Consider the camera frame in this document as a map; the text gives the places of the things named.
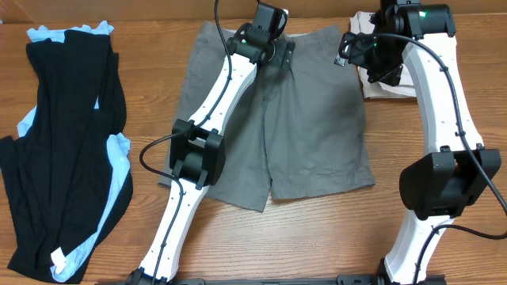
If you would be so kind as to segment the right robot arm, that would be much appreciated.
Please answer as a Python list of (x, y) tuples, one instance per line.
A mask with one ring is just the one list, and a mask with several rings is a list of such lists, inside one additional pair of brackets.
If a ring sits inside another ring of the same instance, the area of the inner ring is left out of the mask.
[(407, 69), (414, 84), (424, 132), (422, 157), (405, 168), (399, 192), (406, 209), (391, 251), (366, 284), (442, 284), (427, 275), (436, 246), (456, 218), (493, 187), (501, 155), (487, 149), (467, 107), (459, 76), (456, 25), (445, 4), (384, 0), (370, 33), (346, 32), (336, 64), (367, 71), (370, 83), (400, 83)]

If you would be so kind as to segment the grey shorts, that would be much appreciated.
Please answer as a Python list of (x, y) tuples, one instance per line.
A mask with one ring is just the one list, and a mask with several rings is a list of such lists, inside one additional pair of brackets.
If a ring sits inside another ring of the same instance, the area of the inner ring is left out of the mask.
[(334, 60), (341, 29), (292, 34), (291, 66), (264, 66), (225, 128), (226, 163), (208, 197), (251, 211), (370, 187), (356, 70)]

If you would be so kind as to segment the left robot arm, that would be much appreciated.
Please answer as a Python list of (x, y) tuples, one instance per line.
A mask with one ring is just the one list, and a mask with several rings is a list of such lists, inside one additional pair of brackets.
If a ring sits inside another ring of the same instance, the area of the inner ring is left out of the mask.
[(243, 24), (229, 39), (223, 66), (201, 106), (174, 122), (170, 141), (171, 192), (162, 220), (140, 266), (128, 284), (168, 284), (177, 274), (182, 247), (201, 200), (216, 184), (226, 162), (224, 132), (259, 67), (287, 67), (293, 44), (280, 38), (282, 28)]

